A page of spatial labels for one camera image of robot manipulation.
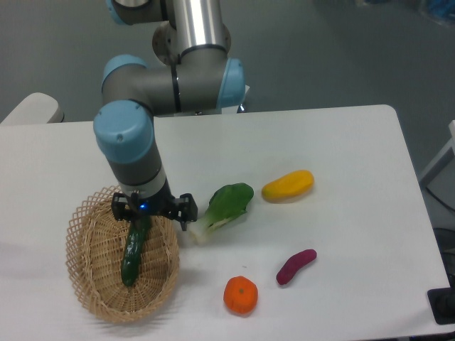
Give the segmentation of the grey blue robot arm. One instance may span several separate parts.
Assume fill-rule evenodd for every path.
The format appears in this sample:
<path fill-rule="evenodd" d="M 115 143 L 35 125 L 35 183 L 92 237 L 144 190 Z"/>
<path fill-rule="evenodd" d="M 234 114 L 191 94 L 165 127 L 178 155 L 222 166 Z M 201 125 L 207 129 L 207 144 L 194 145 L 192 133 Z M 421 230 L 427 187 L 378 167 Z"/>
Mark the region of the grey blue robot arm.
<path fill-rule="evenodd" d="M 182 227 L 197 219 L 192 195 L 174 197 L 156 145 L 154 117 L 221 110 L 242 104 L 242 63 L 228 55 L 230 37 L 218 1 L 108 1 L 124 25 L 162 22 L 168 60 L 151 69 L 119 55 L 104 68 L 102 108 L 93 129 L 121 188 L 112 200 L 117 220 L 163 216 Z"/>

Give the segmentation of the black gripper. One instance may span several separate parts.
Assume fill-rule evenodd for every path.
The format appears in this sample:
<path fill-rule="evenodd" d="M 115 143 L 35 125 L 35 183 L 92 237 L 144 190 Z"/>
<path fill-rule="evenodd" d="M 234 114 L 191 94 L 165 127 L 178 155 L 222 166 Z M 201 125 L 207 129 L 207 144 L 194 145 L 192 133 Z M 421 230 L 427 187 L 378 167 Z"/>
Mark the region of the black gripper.
<path fill-rule="evenodd" d="M 176 206 L 174 199 L 169 188 L 162 188 L 156 194 L 145 199 L 141 199 L 136 193 L 131 196 L 114 193 L 111 210 L 116 221 L 131 222 L 143 215 L 176 219 L 185 232 L 188 225 L 198 219 L 198 206 L 190 193 L 182 194 L 177 198 Z"/>

